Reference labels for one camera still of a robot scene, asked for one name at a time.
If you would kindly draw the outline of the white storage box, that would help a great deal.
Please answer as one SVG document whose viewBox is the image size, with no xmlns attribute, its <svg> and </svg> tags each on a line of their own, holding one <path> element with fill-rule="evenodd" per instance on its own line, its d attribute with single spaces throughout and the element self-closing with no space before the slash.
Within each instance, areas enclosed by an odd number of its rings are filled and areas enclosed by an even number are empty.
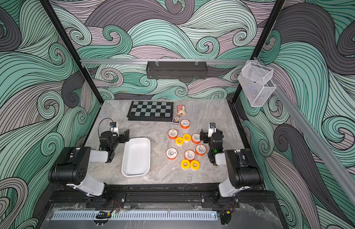
<svg viewBox="0 0 355 229">
<path fill-rule="evenodd" d="M 149 172 L 150 146 L 146 137 L 132 138 L 125 144 L 121 169 L 125 177 L 144 176 Z"/>
</svg>

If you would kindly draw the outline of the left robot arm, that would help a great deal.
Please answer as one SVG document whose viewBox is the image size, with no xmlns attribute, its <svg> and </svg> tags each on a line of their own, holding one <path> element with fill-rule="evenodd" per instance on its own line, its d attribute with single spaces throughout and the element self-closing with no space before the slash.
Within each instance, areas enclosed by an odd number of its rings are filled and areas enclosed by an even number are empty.
<svg viewBox="0 0 355 229">
<path fill-rule="evenodd" d="M 120 143 L 129 141 L 130 130 L 123 134 L 105 131 L 99 137 L 100 149 L 91 147 L 65 147 L 52 165 L 48 180 L 83 192 L 89 197 L 104 193 L 105 184 L 88 173 L 90 163 L 111 163 L 115 149 Z"/>
</svg>

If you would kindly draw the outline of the orange tape roll top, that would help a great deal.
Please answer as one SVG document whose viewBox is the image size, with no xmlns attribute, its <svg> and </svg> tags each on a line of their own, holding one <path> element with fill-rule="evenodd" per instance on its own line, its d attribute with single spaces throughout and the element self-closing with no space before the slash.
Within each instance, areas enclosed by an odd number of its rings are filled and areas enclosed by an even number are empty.
<svg viewBox="0 0 355 229">
<path fill-rule="evenodd" d="M 180 122 L 180 126 L 181 126 L 183 129 L 188 129 L 189 126 L 190 126 L 190 121 L 187 120 L 187 119 L 183 119 L 183 120 L 181 120 L 181 122 Z"/>
</svg>

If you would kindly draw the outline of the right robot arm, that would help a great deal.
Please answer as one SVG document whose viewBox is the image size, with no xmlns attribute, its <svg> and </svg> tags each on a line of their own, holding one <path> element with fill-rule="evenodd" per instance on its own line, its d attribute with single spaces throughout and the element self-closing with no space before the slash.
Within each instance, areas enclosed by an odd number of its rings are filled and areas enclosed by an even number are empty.
<svg viewBox="0 0 355 229">
<path fill-rule="evenodd" d="M 248 148 L 235 150 L 223 149 L 223 132 L 210 128 L 208 132 L 199 133 L 199 139 L 209 146 L 206 154 L 209 161 L 216 166 L 227 168 L 228 178 L 219 184 L 221 197 L 233 197 L 246 189 L 263 186 L 263 175 L 258 168 L 252 151 Z"/>
</svg>

